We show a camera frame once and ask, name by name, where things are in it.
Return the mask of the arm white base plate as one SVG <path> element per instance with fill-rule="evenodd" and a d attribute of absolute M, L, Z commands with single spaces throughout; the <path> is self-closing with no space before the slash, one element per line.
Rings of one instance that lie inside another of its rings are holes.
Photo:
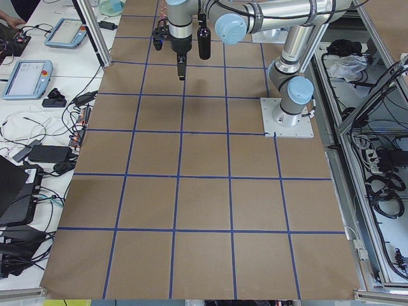
<path fill-rule="evenodd" d="M 281 98 L 261 98 L 263 129 L 266 137 L 313 138 L 309 111 L 304 106 L 298 115 L 288 115 L 281 109 Z"/>

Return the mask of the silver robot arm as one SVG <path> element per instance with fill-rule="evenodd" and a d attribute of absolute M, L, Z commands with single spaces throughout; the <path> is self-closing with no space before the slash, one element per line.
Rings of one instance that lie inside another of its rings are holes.
<path fill-rule="evenodd" d="M 226 45 L 240 42 L 245 35 L 288 27 L 280 56 L 268 68 L 270 80 L 282 96 L 272 111 L 274 121 L 284 127 L 298 124 L 302 111 L 311 101 L 314 87 L 300 76 L 300 61 L 312 42 L 314 27 L 339 19 L 350 1 L 266 1 L 233 4 L 232 1 L 167 1 L 171 48 L 177 55 L 180 80 L 186 77 L 187 53 L 191 50 L 193 16 L 214 23 L 217 36 Z"/>

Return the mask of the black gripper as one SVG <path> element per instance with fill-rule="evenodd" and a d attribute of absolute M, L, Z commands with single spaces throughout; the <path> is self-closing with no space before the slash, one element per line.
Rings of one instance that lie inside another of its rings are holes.
<path fill-rule="evenodd" d="M 186 79 L 187 54 L 192 49 L 193 25 L 170 24 L 171 49 L 177 54 L 177 75 L 179 80 Z"/>

